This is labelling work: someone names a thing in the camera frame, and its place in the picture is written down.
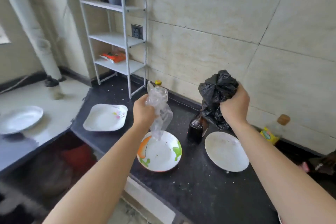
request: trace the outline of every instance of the yellow label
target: yellow label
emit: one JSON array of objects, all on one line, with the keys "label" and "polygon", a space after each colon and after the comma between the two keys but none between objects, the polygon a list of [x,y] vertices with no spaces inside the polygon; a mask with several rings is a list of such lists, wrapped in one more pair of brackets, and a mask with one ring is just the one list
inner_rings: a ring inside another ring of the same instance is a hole
[{"label": "yellow label", "polygon": [[266,127],[260,132],[260,134],[273,145],[280,139],[279,137],[273,135]]}]

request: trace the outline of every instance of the white shelf rack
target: white shelf rack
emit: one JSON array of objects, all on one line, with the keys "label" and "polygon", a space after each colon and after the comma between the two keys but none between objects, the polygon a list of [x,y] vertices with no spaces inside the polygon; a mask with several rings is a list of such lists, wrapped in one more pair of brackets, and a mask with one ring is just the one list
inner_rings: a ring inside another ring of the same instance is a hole
[{"label": "white shelf rack", "polygon": [[[81,9],[82,9],[82,14],[83,14],[83,19],[84,19],[84,24],[85,24],[85,29],[86,29],[86,34],[87,38],[89,41],[89,46],[90,46],[90,51],[91,51],[91,56],[93,59],[94,63],[94,68],[97,76],[97,81],[98,84],[100,85],[103,81],[116,76],[117,73],[122,73],[127,76],[127,82],[128,82],[128,95],[129,98],[131,99],[132,96],[137,93],[139,90],[144,88],[146,86],[146,56],[147,56],[147,47],[146,47],[146,42],[147,42],[147,1],[143,0],[144,7],[136,7],[136,6],[126,6],[125,0],[121,0],[122,5],[112,5],[109,3],[104,3],[100,1],[95,1],[95,0],[79,0]],[[89,33],[89,27],[86,19],[86,14],[85,14],[85,9],[84,5],[91,5],[99,8],[103,8],[107,10],[107,18],[108,18],[108,25],[110,28],[109,32],[99,32],[95,34],[90,34]],[[123,15],[123,28],[124,32],[123,33],[118,33],[118,32],[113,32],[111,30],[111,21],[110,21],[110,13],[109,11],[117,11],[121,12]],[[144,11],[145,14],[145,25],[144,25],[144,34],[143,34],[143,39],[138,39],[134,38],[132,36],[128,36],[126,34],[126,13],[129,12],[135,12],[135,11]],[[95,58],[95,53],[93,51],[93,46],[91,43],[91,40],[95,39],[107,44],[111,44],[114,46],[118,46],[120,48],[125,49],[125,54],[126,54],[126,60],[121,61],[119,63],[112,63],[110,60],[104,59],[102,57],[96,59]],[[131,48],[132,46],[138,45],[138,44],[144,44],[144,54],[143,54],[143,63],[137,62],[134,60],[130,60],[128,56],[128,49]],[[98,69],[96,65],[100,65],[103,67],[107,67],[113,71],[115,71],[114,74],[111,76],[108,76],[102,80],[100,80]],[[143,79],[143,85],[138,88],[136,91],[132,92],[131,91],[131,74],[134,73],[135,71],[144,68],[145,70],[145,76]]]}]

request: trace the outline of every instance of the brown glass bottle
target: brown glass bottle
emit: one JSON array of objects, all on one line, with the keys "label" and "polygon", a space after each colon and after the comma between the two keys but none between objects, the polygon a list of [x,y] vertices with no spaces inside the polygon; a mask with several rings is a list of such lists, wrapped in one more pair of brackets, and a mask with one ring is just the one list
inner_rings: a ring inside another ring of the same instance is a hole
[{"label": "brown glass bottle", "polygon": [[193,143],[200,143],[202,137],[205,135],[208,129],[208,122],[199,113],[194,119],[190,121],[187,138]]}]

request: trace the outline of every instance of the white pipe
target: white pipe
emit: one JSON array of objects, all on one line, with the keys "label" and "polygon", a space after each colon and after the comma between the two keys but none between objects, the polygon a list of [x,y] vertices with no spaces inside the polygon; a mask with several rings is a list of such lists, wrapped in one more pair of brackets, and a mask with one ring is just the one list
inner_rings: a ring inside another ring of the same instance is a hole
[{"label": "white pipe", "polygon": [[52,78],[60,80],[62,75],[51,52],[50,42],[45,38],[29,0],[9,0],[9,2],[18,16],[23,30],[26,32],[45,72]]}]

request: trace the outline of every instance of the power socket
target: power socket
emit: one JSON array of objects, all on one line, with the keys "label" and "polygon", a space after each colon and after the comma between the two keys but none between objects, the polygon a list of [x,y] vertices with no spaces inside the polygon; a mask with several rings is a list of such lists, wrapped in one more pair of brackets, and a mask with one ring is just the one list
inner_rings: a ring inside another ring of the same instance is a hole
[{"label": "power socket", "polygon": [[132,26],[132,36],[135,38],[144,39],[142,36],[142,26],[134,24],[131,24],[131,26]]}]

